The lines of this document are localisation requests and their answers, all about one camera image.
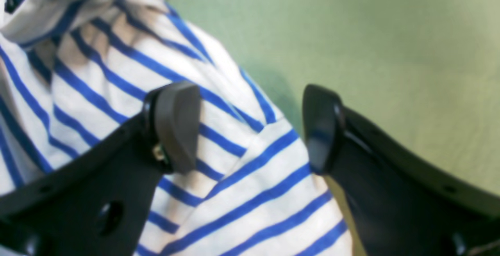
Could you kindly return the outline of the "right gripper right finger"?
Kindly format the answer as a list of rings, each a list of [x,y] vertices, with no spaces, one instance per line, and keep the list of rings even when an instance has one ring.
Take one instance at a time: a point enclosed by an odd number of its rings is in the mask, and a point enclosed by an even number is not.
[[[313,169],[341,187],[368,256],[498,256],[499,196],[438,169],[334,91],[307,85]]]

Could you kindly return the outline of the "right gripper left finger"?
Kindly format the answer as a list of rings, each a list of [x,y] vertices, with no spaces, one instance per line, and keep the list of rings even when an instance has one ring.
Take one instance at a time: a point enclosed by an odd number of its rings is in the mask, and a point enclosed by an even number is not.
[[[155,89],[97,146],[2,197],[1,255],[133,255],[161,178],[195,170],[201,100],[191,82]]]

